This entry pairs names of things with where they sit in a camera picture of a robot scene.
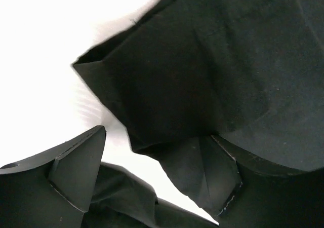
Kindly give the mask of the black trousers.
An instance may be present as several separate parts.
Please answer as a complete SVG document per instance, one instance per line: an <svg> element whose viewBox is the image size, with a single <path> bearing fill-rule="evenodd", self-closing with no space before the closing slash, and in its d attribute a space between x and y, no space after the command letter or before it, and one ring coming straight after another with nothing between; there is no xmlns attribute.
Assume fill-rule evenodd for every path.
<svg viewBox="0 0 324 228"><path fill-rule="evenodd" d="M160 0L72 66L207 214L201 137L323 169L323 0Z"/></svg>

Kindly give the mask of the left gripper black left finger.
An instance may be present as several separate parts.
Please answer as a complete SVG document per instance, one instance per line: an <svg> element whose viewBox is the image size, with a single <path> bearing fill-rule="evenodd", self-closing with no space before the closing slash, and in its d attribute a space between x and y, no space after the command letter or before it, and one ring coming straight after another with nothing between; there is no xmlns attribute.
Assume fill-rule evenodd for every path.
<svg viewBox="0 0 324 228"><path fill-rule="evenodd" d="M1 227L81 227L101 164L106 130L95 126L1 167Z"/></svg>

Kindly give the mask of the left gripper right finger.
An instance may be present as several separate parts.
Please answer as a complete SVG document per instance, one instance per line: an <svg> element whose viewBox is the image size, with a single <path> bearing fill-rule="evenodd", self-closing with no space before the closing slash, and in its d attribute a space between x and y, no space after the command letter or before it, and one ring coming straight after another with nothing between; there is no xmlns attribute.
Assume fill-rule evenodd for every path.
<svg viewBox="0 0 324 228"><path fill-rule="evenodd" d="M220 137L201 137L199 148L220 227L323 227L323 169L275 164Z"/></svg>

